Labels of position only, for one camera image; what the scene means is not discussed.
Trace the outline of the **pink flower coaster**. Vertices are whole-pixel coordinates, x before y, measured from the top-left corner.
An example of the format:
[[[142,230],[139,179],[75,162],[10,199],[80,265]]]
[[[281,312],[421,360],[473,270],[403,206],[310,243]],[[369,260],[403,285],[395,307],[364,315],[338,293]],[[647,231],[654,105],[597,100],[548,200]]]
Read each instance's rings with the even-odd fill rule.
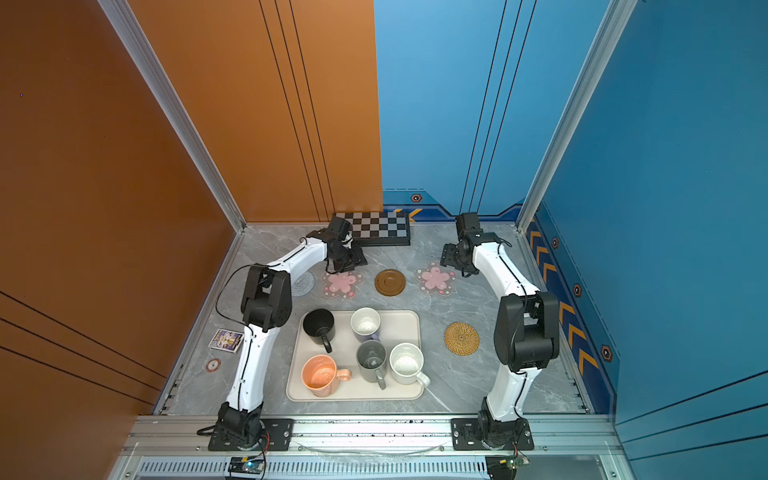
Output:
[[[330,298],[352,299],[361,286],[364,276],[358,272],[324,273],[323,295]]]
[[[439,262],[431,262],[426,267],[419,268],[415,275],[421,293],[449,296],[455,291],[456,271],[442,266]]]

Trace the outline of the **light blue woven coaster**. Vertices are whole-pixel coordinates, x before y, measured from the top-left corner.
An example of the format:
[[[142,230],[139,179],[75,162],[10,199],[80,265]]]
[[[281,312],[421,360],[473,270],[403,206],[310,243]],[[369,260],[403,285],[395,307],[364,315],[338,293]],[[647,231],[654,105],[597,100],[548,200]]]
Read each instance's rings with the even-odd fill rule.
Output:
[[[305,272],[293,281],[291,286],[292,296],[303,297],[308,295],[313,290],[315,283],[315,276],[311,272]]]

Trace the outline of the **brown wooden round coaster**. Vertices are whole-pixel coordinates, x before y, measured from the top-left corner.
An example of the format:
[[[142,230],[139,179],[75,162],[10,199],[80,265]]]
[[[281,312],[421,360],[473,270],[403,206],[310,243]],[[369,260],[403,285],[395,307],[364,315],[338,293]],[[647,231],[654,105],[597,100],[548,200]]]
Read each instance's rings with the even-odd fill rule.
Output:
[[[393,297],[401,294],[407,285],[404,274],[398,270],[386,269],[375,277],[375,289],[384,296]]]

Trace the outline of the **tan rattan round coaster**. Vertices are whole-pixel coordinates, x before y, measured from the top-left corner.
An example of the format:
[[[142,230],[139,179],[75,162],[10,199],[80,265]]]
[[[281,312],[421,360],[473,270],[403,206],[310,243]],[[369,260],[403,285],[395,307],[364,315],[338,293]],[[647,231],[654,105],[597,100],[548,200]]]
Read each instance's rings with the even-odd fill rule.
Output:
[[[444,332],[444,343],[453,354],[469,356],[478,350],[480,337],[477,330],[471,325],[454,322]]]

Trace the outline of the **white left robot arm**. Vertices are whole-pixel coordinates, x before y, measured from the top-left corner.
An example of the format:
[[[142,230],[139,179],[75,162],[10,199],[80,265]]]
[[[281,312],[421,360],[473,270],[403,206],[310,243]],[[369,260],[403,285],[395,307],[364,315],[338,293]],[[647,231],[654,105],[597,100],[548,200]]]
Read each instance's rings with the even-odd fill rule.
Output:
[[[279,259],[249,267],[241,302],[240,358],[233,385],[212,427],[209,450],[263,447],[265,379],[277,335],[292,313],[293,279],[321,262],[343,271],[363,265],[365,258],[350,233],[333,234],[326,228],[311,232]]]

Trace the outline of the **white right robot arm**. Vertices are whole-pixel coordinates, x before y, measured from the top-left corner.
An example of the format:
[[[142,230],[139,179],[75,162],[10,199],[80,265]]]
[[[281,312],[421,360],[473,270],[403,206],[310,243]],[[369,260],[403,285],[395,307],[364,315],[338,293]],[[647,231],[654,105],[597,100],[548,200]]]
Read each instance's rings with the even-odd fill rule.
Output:
[[[478,413],[479,441],[489,449],[531,450],[523,406],[537,377],[559,356],[557,297],[523,275],[501,240],[448,243],[440,264],[482,275],[499,299],[493,332],[499,368]]]

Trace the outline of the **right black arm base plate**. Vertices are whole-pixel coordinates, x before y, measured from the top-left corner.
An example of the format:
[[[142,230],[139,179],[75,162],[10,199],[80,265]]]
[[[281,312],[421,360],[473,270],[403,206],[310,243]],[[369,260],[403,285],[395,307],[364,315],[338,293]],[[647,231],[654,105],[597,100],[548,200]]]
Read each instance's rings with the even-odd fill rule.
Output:
[[[456,451],[515,450],[532,451],[533,434],[527,419],[500,422],[478,418],[451,420],[453,448]]]

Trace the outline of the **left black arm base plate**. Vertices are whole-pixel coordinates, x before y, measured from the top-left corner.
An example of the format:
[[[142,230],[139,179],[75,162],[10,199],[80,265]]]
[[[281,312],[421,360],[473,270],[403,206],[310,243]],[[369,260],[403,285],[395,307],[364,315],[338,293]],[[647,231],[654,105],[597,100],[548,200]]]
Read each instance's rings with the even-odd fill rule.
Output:
[[[256,437],[239,440],[233,433],[215,426],[210,437],[208,451],[242,452],[285,452],[293,433],[294,420],[290,418],[266,418],[260,420],[260,431]]]

